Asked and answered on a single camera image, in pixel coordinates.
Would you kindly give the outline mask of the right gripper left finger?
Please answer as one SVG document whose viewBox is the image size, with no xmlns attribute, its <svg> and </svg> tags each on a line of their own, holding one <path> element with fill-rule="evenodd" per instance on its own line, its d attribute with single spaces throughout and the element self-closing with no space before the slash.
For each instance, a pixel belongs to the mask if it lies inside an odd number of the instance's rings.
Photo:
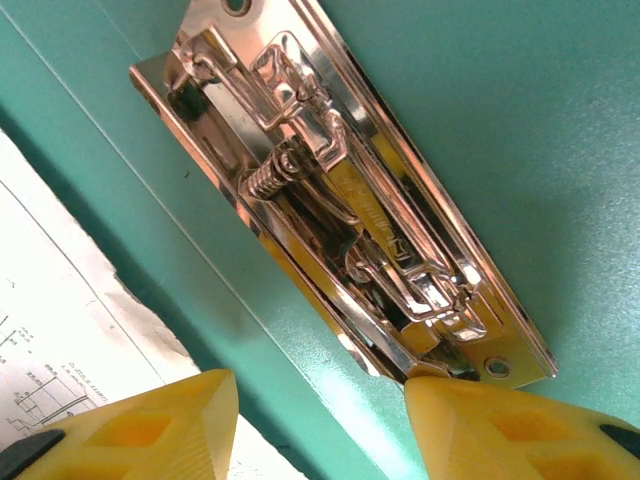
<svg viewBox="0 0 640 480">
<path fill-rule="evenodd" d="M 4 479 L 225 479 L 239 416 L 214 369 L 70 416 L 1 453 Z"/>
</svg>

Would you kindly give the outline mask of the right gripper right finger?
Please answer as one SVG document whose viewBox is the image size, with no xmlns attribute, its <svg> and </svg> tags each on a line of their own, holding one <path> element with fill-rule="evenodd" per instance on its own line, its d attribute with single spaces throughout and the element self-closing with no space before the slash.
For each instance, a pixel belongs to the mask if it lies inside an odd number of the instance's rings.
<svg viewBox="0 0 640 480">
<path fill-rule="evenodd" d="M 404 386 L 431 479 L 636 479 L 639 430 L 613 416 L 479 382 Z"/>
</svg>

